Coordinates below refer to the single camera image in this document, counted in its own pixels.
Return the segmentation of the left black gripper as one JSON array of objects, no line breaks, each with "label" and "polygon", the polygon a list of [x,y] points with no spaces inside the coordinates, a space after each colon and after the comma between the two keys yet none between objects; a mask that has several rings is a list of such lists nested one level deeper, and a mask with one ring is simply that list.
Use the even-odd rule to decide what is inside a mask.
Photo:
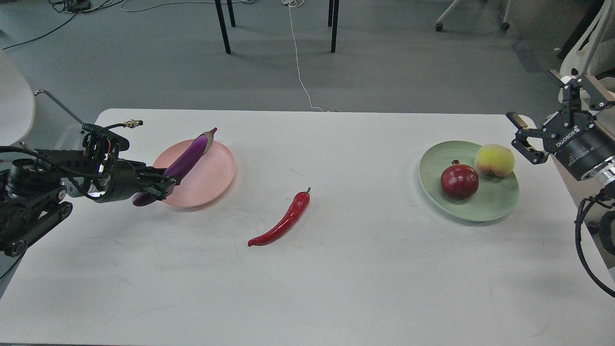
[{"label": "left black gripper", "polygon": [[164,200],[182,181],[181,175],[167,175],[165,171],[166,168],[147,166],[144,162],[117,160],[110,175],[94,181],[94,187],[100,192],[94,201],[126,200],[138,192],[140,201]]}]

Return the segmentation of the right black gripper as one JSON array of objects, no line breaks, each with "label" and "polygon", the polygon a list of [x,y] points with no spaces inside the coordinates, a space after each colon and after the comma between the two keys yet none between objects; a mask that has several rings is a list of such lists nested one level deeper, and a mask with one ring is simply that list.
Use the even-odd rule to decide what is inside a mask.
[{"label": "right black gripper", "polygon": [[[543,125],[544,131],[555,134],[555,138],[545,140],[544,149],[577,181],[614,181],[614,136],[596,119],[599,112],[614,107],[613,92],[588,74],[549,73],[558,79],[562,101],[560,111]],[[529,142],[529,138],[543,139],[544,133],[529,127],[516,112],[506,112],[505,116],[516,128],[511,142],[514,149],[533,165],[547,162],[549,154]]]}]

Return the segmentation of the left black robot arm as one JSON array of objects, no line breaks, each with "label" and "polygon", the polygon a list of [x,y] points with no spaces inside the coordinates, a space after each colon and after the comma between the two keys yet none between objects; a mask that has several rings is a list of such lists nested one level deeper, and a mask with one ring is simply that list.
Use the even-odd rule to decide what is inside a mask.
[{"label": "left black robot arm", "polygon": [[95,202],[133,199],[136,206],[162,201],[172,194],[199,160],[202,151],[183,153],[166,168],[123,160],[129,140],[113,129],[134,128],[142,121],[101,127],[83,124],[81,150],[32,150],[1,147],[3,153],[23,153],[1,172],[1,285],[15,273],[25,252],[73,212],[67,195]]}]

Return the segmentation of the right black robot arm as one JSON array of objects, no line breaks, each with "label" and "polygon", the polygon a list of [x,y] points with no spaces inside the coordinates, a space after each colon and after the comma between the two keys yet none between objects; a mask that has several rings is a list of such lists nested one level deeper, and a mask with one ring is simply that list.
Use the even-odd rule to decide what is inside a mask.
[{"label": "right black robot arm", "polygon": [[598,122],[601,113],[614,112],[614,96],[595,76],[580,73],[563,76],[551,70],[562,92],[560,109],[540,128],[531,128],[516,112],[506,118],[516,127],[511,144],[531,164],[543,164],[550,156],[577,181],[595,179],[601,185],[597,194],[585,197],[578,204],[575,218],[576,253],[588,276],[609,296],[613,289],[591,271],[582,250],[581,227],[595,205],[606,208],[602,221],[593,234],[610,235],[609,222],[614,220],[614,155],[615,138]]}]

